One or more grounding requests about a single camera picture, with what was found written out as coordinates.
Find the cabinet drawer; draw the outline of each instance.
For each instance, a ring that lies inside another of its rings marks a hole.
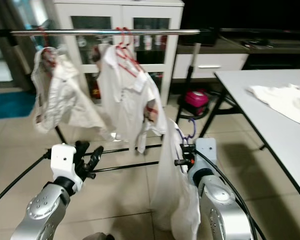
[[[194,65],[192,78],[215,78],[216,71],[240,70],[244,66],[248,54],[199,54]],[[173,78],[185,79],[192,54],[177,54]]]

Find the clothes rack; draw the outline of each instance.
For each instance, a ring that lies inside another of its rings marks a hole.
[[[194,70],[194,64],[197,59],[197,55],[199,53],[200,47],[201,47],[201,37],[202,33],[204,31],[198,30],[198,29],[133,29],[129,31],[120,31],[120,30],[111,30],[111,29],[53,29],[53,30],[10,30],[10,29],[0,29],[0,37],[7,38],[15,50],[15,53],[19,60],[21,62],[24,61],[24,56],[22,52],[19,50],[19,46],[17,43],[17,40],[15,37],[30,37],[30,36],[115,36],[115,35],[198,35],[198,43],[194,44],[193,47],[193,53],[192,53],[192,60],[190,62],[190,65],[188,67],[188,73],[186,76],[186,80],[184,83],[183,92],[181,94],[181,102],[179,105],[178,113],[176,116],[175,122],[178,123],[180,118],[186,119],[191,118],[191,116],[181,115],[183,105],[184,105],[184,98],[186,96],[187,90],[189,88],[190,82],[191,82],[191,76],[192,72]],[[60,138],[62,143],[67,143],[64,135],[62,134],[60,128],[58,126],[55,127],[55,131]],[[150,148],[157,148],[161,147],[161,144],[156,145],[147,145],[145,146],[146,149]],[[108,153],[117,153],[117,152],[124,152],[128,151],[128,148],[119,148],[114,150],[106,150],[103,151],[103,154]],[[92,152],[88,152],[85,154],[85,156],[91,155]],[[111,171],[111,170],[119,170],[119,169],[127,169],[127,168],[135,168],[135,167],[141,167],[141,166],[147,166],[147,165],[154,165],[158,164],[158,161],[153,162],[144,162],[139,164],[131,164],[131,165],[125,165],[125,166],[117,166],[117,167],[110,167],[110,168],[103,168],[103,169],[97,169],[94,172],[105,172],[105,171]]]

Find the table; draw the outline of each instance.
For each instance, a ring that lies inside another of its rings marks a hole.
[[[273,110],[246,90],[254,85],[300,85],[300,69],[217,71],[215,76],[223,90],[200,138],[215,115],[242,113],[300,194],[300,124]],[[236,106],[219,109],[227,94],[234,99]]]

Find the robotic hand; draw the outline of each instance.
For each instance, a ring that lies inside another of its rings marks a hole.
[[[86,178],[96,177],[92,170],[104,150],[99,146],[86,164],[88,142],[76,146],[57,144],[51,150],[51,169],[54,182],[48,182],[28,204],[25,216],[15,229],[11,240],[52,240],[57,226],[66,214],[70,197],[79,192]]]
[[[200,152],[216,165],[216,140],[198,138],[195,144],[182,144],[181,148],[183,159],[174,164],[188,165],[188,179],[198,188],[200,212],[209,218],[213,239],[253,239],[248,216],[236,202],[233,190],[205,159],[196,154],[196,151]]]

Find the blue rug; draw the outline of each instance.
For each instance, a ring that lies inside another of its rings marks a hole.
[[[29,116],[36,95],[26,92],[0,93],[0,119]]]

